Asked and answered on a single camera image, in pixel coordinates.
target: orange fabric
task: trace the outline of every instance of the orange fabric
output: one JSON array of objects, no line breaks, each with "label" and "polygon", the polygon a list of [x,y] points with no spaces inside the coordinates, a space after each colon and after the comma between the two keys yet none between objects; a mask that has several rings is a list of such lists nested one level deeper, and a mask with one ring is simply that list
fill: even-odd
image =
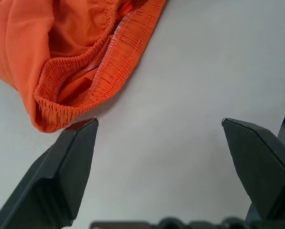
[{"label": "orange fabric", "polygon": [[165,0],[0,0],[0,78],[43,132],[113,97]]}]

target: elastic waistband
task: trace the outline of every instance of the elastic waistband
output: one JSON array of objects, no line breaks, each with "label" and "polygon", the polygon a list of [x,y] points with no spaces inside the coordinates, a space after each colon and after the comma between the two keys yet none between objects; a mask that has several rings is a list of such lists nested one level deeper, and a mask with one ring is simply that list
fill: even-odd
[{"label": "elastic waistband", "polygon": [[76,106],[56,103],[65,80],[92,61],[114,29],[118,4],[108,9],[106,29],[101,38],[84,54],[48,60],[34,92],[36,118],[33,124],[43,132],[66,127],[74,118],[112,98],[137,65],[151,37],[166,0],[148,0],[127,13],[119,23],[106,54],[94,76],[85,99]]}]

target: gathered fabric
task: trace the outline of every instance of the gathered fabric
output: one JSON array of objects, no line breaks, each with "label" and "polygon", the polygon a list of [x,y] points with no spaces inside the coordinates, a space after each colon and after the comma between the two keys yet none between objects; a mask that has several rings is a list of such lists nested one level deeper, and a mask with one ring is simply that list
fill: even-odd
[{"label": "gathered fabric", "polygon": [[64,128],[121,89],[165,2],[0,0],[0,78],[38,130]]}]

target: stitching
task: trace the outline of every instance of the stitching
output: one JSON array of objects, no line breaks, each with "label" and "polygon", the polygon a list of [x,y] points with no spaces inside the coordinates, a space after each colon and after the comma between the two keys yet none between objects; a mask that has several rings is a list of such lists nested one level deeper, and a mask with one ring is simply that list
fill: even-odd
[{"label": "stitching", "polygon": [[108,56],[107,56],[107,58],[105,59],[105,61],[104,61],[104,63],[103,63],[103,66],[102,66],[101,69],[99,70],[99,73],[95,76],[95,77],[97,77],[97,79],[96,79],[96,81],[95,81],[95,83],[94,83],[94,87],[93,87],[93,88],[90,88],[90,90],[89,90],[89,92],[88,92],[88,95],[90,95],[90,94],[93,93],[94,88],[95,88],[95,86],[97,85],[97,83],[98,83],[98,81],[99,81],[99,79],[100,79],[100,76],[101,76],[102,72],[104,71],[105,66],[106,66],[107,63],[108,63],[109,58],[111,57],[111,55],[112,55],[112,53],[113,53],[113,51],[114,51],[114,48],[116,47],[118,41],[120,40],[123,31],[125,30],[126,26],[128,25],[128,22],[130,21],[131,17],[134,16],[134,15],[136,14],[136,12],[137,12],[137,10],[136,10],[136,11],[127,19],[127,21],[124,23],[124,26],[122,27],[121,31],[119,32],[119,34],[118,34],[118,36],[117,36],[117,38],[116,38],[116,41],[115,41],[114,45],[111,47],[111,49],[110,49],[110,51],[109,51],[109,53],[108,53]]},{"label": "stitching", "polygon": [[[148,22],[145,24],[145,27],[144,27],[144,30],[143,30],[143,33],[142,33],[142,37],[146,34],[146,28],[147,28],[148,24],[149,24],[150,21],[151,21],[151,17],[153,16],[153,13],[154,13],[154,10],[155,10],[155,5],[156,5],[156,4],[153,5],[152,13],[150,14],[150,17],[149,17],[149,19],[148,19]],[[104,92],[104,94],[106,94],[109,90],[111,90],[111,89],[113,88],[113,85],[115,84],[115,82],[120,79],[119,76],[123,73],[123,71],[125,70],[125,68],[128,66],[128,64],[129,64],[129,62],[130,62],[130,60],[131,60],[131,58],[134,56],[134,53],[136,52],[136,50],[138,49],[139,45],[141,44],[141,40],[142,40],[141,38],[138,40],[138,42],[137,42],[137,44],[136,44],[136,46],[135,46],[135,48],[134,48],[134,50],[133,50],[131,56],[127,59],[126,63],[123,65],[122,69],[115,75],[115,77],[114,77],[112,83],[110,84],[110,85],[111,85],[110,88],[108,88],[108,89]],[[106,97],[105,95],[99,97],[99,99],[103,99],[103,98],[105,99],[105,98],[107,98],[107,97]]]}]

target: white table surface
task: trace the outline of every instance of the white table surface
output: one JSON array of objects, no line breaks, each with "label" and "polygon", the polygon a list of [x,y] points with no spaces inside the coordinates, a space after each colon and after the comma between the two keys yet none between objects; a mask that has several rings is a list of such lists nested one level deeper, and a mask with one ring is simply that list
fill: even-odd
[{"label": "white table surface", "polygon": [[[73,229],[93,220],[244,218],[250,205],[223,117],[277,134],[285,115],[285,0],[171,0],[141,63],[98,108],[90,178]],[[0,81],[0,208],[60,132],[30,124]]]}]

